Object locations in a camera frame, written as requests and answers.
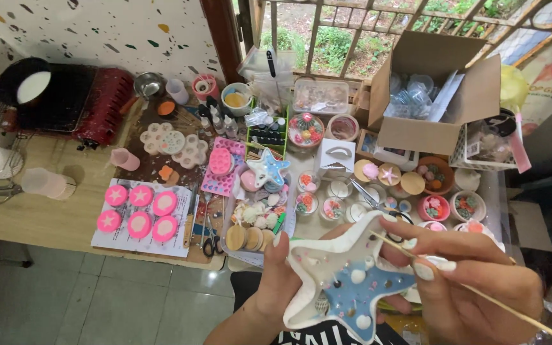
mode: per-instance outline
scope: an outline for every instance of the wooden stick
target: wooden stick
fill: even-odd
[[[418,258],[418,256],[412,254],[411,252],[409,252],[408,250],[405,250],[404,248],[402,248],[402,246],[400,246],[399,244],[391,241],[390,239],[378,234],[378,233],[375,233],[374,231],[370,230],[370,232],[376,236],[378,236],[379,239],[382,239],[385,243],[387,243],[388,245],[396,248],[397,250],[399,250],[400,252],[402,252],[404,255],[406,255],[407,257],[410,257],[410,258]],[[502,307],[502,309],[510,312],[511,314],[513,314],[514,316],[520,318],[521,320],[527,322],[528,324],[531,324],[533,326],[536,326],[538,328],[540,328],[541,330],[549,333],[550,335],[552,335],[552,328],[548,327],[548,326],[545,326],[543,325],[542,323],[534,320],[533,318],[530,318],[529,316],[521,313],[521,312],[518,312],[517,310],[514,310],[513,308],[510,308],[509,306],[507,306],[506,304],[503,304],[502,302],[496,300],[495,298],[483,293],[483,292],[480,292],[478,289],[476,289],[475,287],[472,287],[472,286],[468,286],[468,285],[465,285],[465,284],[461,284],[460,285],[464,286],[465,288],[467,288],[468,290],[474,292],[475,294],[479,295],[480,297],[483,297],[484,299],[486,299],[487,301],[490,301],[490,302],[494,302],[496,305]]]

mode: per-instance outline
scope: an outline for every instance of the scissors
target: scissors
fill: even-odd
[[[374,200],[374,198],[372,198],[372,195],[370,195],[370,193],[366,192],[365,189],[355,180],[353,179],[349,179],[351,181],[351,183],[353,184],[353,186],[355,186],[355,188],[357,188],[357,190],[361,193],[361,195],[363,196],[363,198],[367,201],[368,204],[370,204],[372,206],[373,209],[375,210],[379,210],[379,211],[382,211],[386,214],[389,214],[390,216],[394,216],[394,217],[397,217],[397,216],[401,216],[403,218],[406,218],[406,220],[408,221],[408,223],[410,224],[414,224],[412,222],[412,219],[410,219],[410,217],[406,216],[405,214],[403,214],[402,212],[398,212],[398,211],[389,211],[387,210],[386,208],[380,206],[380,204]],[[393,238],[392,236],[390,236],[389,233],[387,233],[387,237],[392,240],[393,242],[395,243],[402,243],[403,242],[403,239],[400,238],[399,236],[397,237],[397,239]]]
[[[205,242],[203,243],[203,254],[206,256],[206,257],[213,257],[214,256],[214,253],[216,252],[217,254],[222,254],[223,253],[223,249],[220,247],[220,241],[221,241],[221,237],[220,236],[215,236],[214,235],[214,229],[212,229],[212,221],[210,220],[210,217],[208,217],[208,224],[210,225],[210,228],[208,229],[208,232],[209,232],[209,237],[205,240]]]

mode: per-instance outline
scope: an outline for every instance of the red gas stove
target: red gas stove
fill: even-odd
[[[37,104],[17,108],[23,134],[75,139],[79,150],[109,145],[133,95],[133,76],[117,68],[51,64],[49,87]]]

